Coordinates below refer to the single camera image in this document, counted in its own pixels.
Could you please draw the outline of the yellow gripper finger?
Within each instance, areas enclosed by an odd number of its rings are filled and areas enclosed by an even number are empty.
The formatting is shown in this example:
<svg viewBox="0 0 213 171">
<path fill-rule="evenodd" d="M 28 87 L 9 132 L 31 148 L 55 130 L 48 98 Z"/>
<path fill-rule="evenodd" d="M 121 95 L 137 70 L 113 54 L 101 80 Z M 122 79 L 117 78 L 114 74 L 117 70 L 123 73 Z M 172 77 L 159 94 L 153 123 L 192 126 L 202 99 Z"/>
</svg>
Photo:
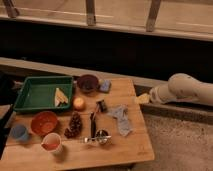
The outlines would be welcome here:
<svg viewBox="0 0 213 171">
<path fill-rule="evenodd" d="M 150 102 L 150 95 L 148 93 L 143 93 L 135 98 L 137 104 L 147 104 Z"/>
</svg>

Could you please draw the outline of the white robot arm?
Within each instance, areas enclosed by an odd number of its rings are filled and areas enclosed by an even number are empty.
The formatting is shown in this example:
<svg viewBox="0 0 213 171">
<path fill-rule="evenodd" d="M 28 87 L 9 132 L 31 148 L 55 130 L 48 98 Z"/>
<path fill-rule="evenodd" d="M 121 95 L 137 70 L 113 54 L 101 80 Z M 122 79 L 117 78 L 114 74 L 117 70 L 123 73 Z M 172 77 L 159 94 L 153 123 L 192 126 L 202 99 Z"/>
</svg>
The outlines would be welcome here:
<svg viewBox="0 0 213 171">
<path fill-rule="evenodd" d="M 166 104 L 171 102 L 188 102 L 213 106 L 213 83 L 201 82 L 194 77 L 176 73 L 168 82 L 153 87 L 134 99 L 136 104 Z"/>
</svg>

